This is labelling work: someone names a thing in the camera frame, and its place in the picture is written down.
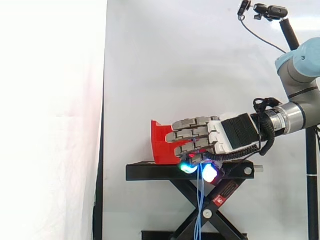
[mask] warning label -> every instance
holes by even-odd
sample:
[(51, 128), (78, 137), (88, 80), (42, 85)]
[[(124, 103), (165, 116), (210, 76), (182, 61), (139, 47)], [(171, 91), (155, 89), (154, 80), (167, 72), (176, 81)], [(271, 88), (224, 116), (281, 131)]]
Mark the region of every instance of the warning label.
[(236, 182), (229, 182), (221, 191), (221, 193), (213, 199), (213, 203), (220, 208), (228, 200), (228, 198), (237, 190), (238, 187), (239, 185)]

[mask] table top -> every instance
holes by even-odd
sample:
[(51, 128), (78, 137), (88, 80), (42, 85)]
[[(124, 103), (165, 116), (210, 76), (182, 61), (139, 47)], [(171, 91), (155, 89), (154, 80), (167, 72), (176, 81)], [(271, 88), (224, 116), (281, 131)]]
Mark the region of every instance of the table top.
[[(238, 161), (229, 161), (223, 164), (223, 169), (228, 172), (238, 165)], [(245, 169), (251, 168), (251, 174), (245, 174)], [(238, 165), (229, 176), (223, 179), (254, 179), (255, 168), (251, 161), (244, 161)], [(161, 181), (161, 180), (197, 180), (197, 172), (186, 174), (177, 165), (157, 165), (154, 161), (142, 161), (126, 166), (127, 181)]]

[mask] red object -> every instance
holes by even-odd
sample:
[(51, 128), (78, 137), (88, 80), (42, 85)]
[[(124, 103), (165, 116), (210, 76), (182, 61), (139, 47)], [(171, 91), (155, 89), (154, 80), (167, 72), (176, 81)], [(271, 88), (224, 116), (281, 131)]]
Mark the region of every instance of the red object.
[(227, 198), (224, 198), (223, 196), (218, 195), (213, 199), (213, 203), (220, 208), (226, 202), (226, 200)]
[(151, 121), (151, 143), (153, 157), (156, 164), (159, 165), (176, 165), (180, 159), (175, 156), (175, 148), (182, 146), (189, 141), (166, 142), (166, 135), (171, 133), (172, 127), (161, 125), (157, 121)]

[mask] robot finger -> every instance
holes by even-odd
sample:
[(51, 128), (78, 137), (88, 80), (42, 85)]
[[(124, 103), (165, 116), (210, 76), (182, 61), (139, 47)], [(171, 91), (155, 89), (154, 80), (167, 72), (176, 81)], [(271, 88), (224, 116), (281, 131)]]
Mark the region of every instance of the robot finger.
[(165, 136), (167, 143), (174, 143), (180, 140), (200, 139), (209, 135), (208, 127), (201, 126), (192, 129), (183, 129), (180, 131), (170, 132)]
[(210, 121), (218, 121), (219, 117), (217, 116), (210, 116), (210, 117), (196, 117), (196, 118), (188, 118), (181, 121), (177, 121), (172, 125), (173, 131), (181, 131), (183, 129), (192, 129), (197, 127), (204, 127)]
[(194, 142), (188, 142), (185, 145), (178, 146), (174, 150), (174, 154), (176, 157), (182, 157), (185, 154), (190, 154), (197, 152), (202, 149), (209, 149), (214, 147), (216, 142), (210, 143), (208, 138), (201, 138)]

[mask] green light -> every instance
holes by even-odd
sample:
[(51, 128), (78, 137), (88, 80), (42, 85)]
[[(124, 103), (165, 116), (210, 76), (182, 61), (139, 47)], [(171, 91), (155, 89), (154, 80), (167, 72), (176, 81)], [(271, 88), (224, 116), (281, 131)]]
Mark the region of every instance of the green light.
[(198, 166), (192, 167), (190, 164), (183, 162), (180, 164), (180, 169), (186, 174), (193, 174), (198, 170)]

